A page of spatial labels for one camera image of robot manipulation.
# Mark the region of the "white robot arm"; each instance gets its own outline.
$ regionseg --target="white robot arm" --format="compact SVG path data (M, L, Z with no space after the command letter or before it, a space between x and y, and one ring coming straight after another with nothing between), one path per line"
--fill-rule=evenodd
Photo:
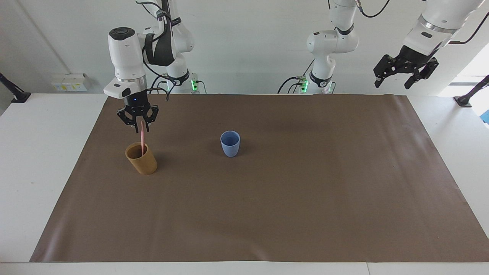
M148 102L144 65L166 67L167 74L158 74L151 68L148 69L156 73L158 78L167 79L171 89L191 91L191 73L181 52L191 51L194 40L178 17L175 0L136 3L148 5L149 9L146 6L145 8L157 19L158 27L148 27L143 34L136 34L128 27L110 31L109 52L115 67L115 78L104 88L104 93L124 99L125 107L118 110L117 115L138 132L138 116L143 117L149 131L149 125L156 120L158 114L158 106Z
M333 0L330 19L335 25L334 30L319 31L309 36L307 44L314 55L314 67L307 76L308 85L304 92L327 92L336 65L330 54L351 52L358 46L353 24L355 12L355 0Z
M397 73L412 74L404 84L406 89L428 79L439 64L433 55L450 42L484 1L427 0L426 9L404 39L399 55L394 58L384 55L374 68L375 86L380 87L385 78Z

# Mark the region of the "pink stick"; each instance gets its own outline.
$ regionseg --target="pink stick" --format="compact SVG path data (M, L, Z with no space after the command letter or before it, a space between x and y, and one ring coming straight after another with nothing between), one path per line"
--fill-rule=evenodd
M144 123L141 121L141 156L144 155Z

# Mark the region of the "table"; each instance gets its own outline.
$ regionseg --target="table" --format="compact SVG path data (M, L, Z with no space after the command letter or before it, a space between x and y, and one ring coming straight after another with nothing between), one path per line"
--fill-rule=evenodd
M27 263L105 99L103 94L33 94L0 116L0 274L489 272L489 263ZM409 100L489 235L489 130L471 109L458 107L451 98Z

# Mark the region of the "light blue plastic cup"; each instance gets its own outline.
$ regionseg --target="light blue plastic cup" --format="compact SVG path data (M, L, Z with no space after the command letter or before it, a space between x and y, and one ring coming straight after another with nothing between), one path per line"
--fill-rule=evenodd
M240 149L240 135L234 131L226 131L221 135L221 146L226 156L232 158Z

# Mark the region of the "black stand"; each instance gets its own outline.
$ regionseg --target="black stand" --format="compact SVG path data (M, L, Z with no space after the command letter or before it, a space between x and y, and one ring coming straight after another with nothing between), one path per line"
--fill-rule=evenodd
M19 88L14 83L10 82L2 73L0 73L0 82L7 87L13 94L14 99L12 99L12 103L24 103L30 97L31 93L24 92L21 88Z
M468 102L471 97L473 97L478 91L484 89L489 85L489 75L486 76L481 82L479 82L475 87L468 92L466 95L455 96L453 99L457 102L460 107L472 107L472 105Z

